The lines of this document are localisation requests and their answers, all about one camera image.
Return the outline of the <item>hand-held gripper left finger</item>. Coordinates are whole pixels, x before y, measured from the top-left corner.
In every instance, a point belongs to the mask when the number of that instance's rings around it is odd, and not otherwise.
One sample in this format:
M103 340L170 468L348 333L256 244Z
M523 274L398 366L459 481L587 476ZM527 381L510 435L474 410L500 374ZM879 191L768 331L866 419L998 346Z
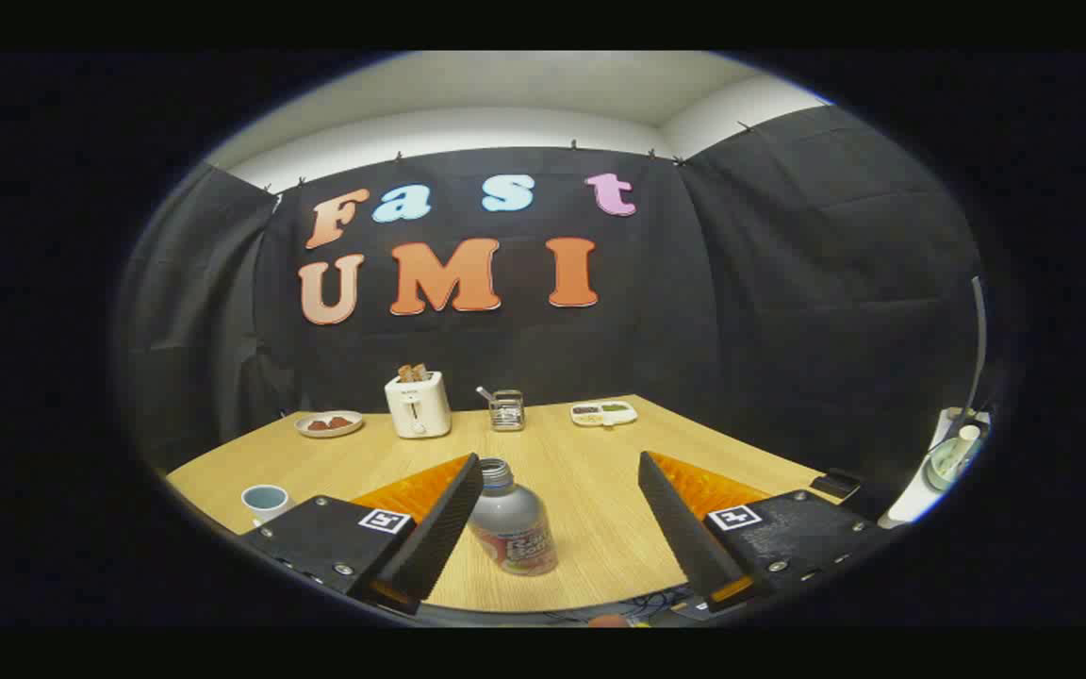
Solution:
M414 615L483 485L480 460L469 453L351 500L313 496L240 538L340 596Z

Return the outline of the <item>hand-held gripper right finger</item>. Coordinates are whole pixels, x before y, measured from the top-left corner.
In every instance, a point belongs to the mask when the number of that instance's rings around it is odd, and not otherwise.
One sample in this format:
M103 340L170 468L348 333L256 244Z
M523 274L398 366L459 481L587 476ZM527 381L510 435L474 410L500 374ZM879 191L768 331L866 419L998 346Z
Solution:
M813 588L893 537L815 491L770 495L651 451L639 456L637 486L711 613Z

